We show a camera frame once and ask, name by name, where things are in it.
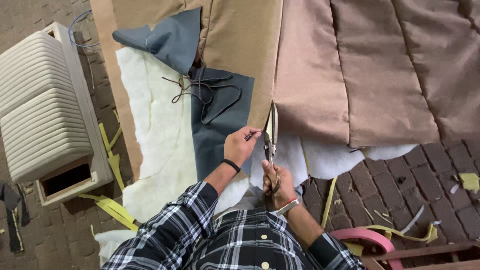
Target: scissors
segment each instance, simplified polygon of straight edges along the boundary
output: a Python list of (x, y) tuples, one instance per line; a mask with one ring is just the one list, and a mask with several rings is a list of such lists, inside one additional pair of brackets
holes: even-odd
[[(264, 134), (265, 134), (265, 157), (266, 159), (273, 164), (273, 157), (276, 151), (276, 140), (277, 140), (277, 131), (278, 131), (278, 113), (276, 110), (276, 105), (272, 101), (272, 105), (270, 105), (270, 114), (268, 116), (268, 121), (265, 125)], [(272, 194), (278, 191), (280, 188), (281, 179), (276, 174), (275, 180), (275, 188), (272, 189)]]

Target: blue wire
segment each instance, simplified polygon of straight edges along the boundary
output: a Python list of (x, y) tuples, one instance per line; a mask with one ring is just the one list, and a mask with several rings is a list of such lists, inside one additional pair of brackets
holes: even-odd
[(83, 47), (83, 48), (88, 48), (88, 47), (93, 47), (93, 46), (97, 46), (98, 44), (100, 44), (100, 42), (96, 43), (96, 44), (93, 44), (93, 45), (88, 45), (88, 46), (84, 46), (84, 45), (80, 45), (80, 44), (76, 44), (75, 41), (72, 40), (72, 27), (73, 25), (77, 22), (77, 20), (82, 17), (83, 15), (87, 14), (86, 16), (88, 16), (88, 14), (92, 12), (92, 10), (88, 10), (88, 11), (85, 11), (84, 13), (80, 14), (78, 17), (75, 18), (75, 20), (73, 20), (73, 23), (70, 25), (70, 27), (68, 28), (68, 36), (70, 37), (70, 42), (79, 46), (79, 47)]

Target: hand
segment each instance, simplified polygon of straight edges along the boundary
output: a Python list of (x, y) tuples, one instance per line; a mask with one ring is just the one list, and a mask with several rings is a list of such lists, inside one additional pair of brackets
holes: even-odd
[[(250, 139), (245, 140), (245, 137), (250, 134), (252, 134)], [(241, 167), (252, 154), (253, 147), (261, 134), (261, 129), (245, 126), (228, 135), (223, 147), (224, 158)]]
[(264, 169), (263, 190), (267, 196), (272, 193), (272, 183), (273, 187), (275, 187), (277, 173), (278, 177), (282, 179), (280, 188), (273, 194), (273, 203), (277, 210), (297, 198), (295, 188), (293, 187), (292, 175), (289, 170), (276, 164), (271, 164), (267, 160), (262, 161), (262, 167)]

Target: pink foam strip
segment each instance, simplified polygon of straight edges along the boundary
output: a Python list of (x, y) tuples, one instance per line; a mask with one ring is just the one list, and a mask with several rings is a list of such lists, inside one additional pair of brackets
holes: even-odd
[[(395, 250), (395, 247), (393, 246), (392, 242), (390, 242), (385, 236), (367, 229), (362, 229), (362, 228), (343, 229), (343, 230), (330, 232), (330, 235), (332, 235), (338, 240), (352, 239), (352, 238), (365, 239), (381, 246), (385, 253)], [(390, 260), (387, 260), (387, 262), (392, 268), (392, 270), (403, 269), (400, 259), (390, 259)]]

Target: brick pavement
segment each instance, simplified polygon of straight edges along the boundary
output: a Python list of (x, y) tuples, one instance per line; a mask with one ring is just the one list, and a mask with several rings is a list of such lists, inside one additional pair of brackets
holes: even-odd
[[(88, 0), (0, 0), (0, 54), (26, 36), (45, 28), (56, 21), (69, 27), (74, 17), (91, 9)], [(75, 26), (75, 39), (84, 45), (98, 42), (93, 17), (82, 20)], [(99, 123), (104, 123), (111, 139), (119, 124), (112, 110), (115, 102), (105, 70), (101, 47), (79, 49), (83, 71)], [(113, 148), (120, 154), (120, 172), (126, 184), (132, 181), (132, 169), (123, 136)], [(0, 177), (8, 176), (5, 153), (0, 140)], [(94, 232), (126, 229), (96, 206), (90, 199), (75, 198), (66, 203), (49, 207), (40, 205), (34, 185), (24, 185), (28, 192), (26, 200), (31, 215), (30, 223), (20, 227), (25, 251), (12, 254), (8, 234), (0, 235), (0, 269), (5, 270), (82, 270), (99, 269), (98, 243)], [(115, 198), (121, 203), (121, 192), (111, 182), (93, 192)], [(7, 229), (6, 213), (0, 207), (0, 228)]]
[[(417, 146), (410, 153), (392, 160), (366, 159), (337, 179), (336, 190), (342, 202), (332, 205), (331, 223), (327, 224), (326, 230), (370, 224), (402, 230), (424, 205), (423, 214), (407, 235), (423, 237), (431, 221), (441, 220), (439, 238), (428, 246), (479, 240), (480, 196), (462, 188), (455, 194), (450, 193), (457, 183), (453, 176), (460, 172), (478, 174), (479, 164), (480, 141), (471, 140)], [(307, 187), (305, 204), (321, 222), (331, 180), (313, 179), (304, 184)], [(373, 220), (364, 208), (368, 209)], [(388, 214), (394, 225), (382, 220), (374, 210)], [(396, 249), (425, 247), (424, 243), (403, 240), (395, 235), (392, 243)], [(404, 259), (402, 262), (406, 267), (412, 267), (438, 260), (443, 259), (436, 256)]]
[[(0, 53), (4, 52), (34, 31), (53, 21), (69, 26), (74, 17), (90, 9), (88, 0), (0, 0)], [(82, 20), (76, 27), (75, 38), (84, 44), (98, 42), (93, 18)], [(101, 53), (101, 46), (79, 50), (84, 74), (89, 86), (99, 122), (104, 123), (111, 138), (119, 124), (112, 113), (115, 102)], [(0, 145), (0, 177), (8, 177), (3, 146)], [(121, 158), (120, 171), (131, 183), (132, 171), (123, 137), (117, 141), (114, 153)], [(459, 189), (450, 194), (455, 185), (452, 175), (476, 172), (480, 169), (480, 142), (449, 141), (414, 148), (403, 157), (386, 160), (365, 160), (350, 172), (339, 176), (331, 206), (327, 230), (338, 230), (381, 224), (374, 210), (388, 214), (393, 227), (402, 229), (422, 205), (425, 210), (411, 231), (412, 236), (424, 236), (429, 222), (442, 219), (439, 239), (429, 245), (478, 239), (480, 237), (480, 194)], [(313, 217), (321, 222), (324, 202), (331, 180), (313, 179), (306, 182), (304, 201)], [(20, 228), (25, 251), (11, 254), (8, 236), (0, 235), (0, 269), (98, 269), (99, 247), (93, 240), (95, 233), (125, 229), (92, 200), (75, 198), (66, 203), (41, 207), (37, 191), (24, 185), (32, 220)], [(114, 182), (94, 191), (121, 202), (121, 194)], [(372, 214), (373, 220), (365, 209)], [(6, 228), (5, 210), (0, 207), (0, 228)], [(393, 236), (397, 249), (425, 246)], [(442, 258), (403, 260), (408, 266), (419, 266)]]

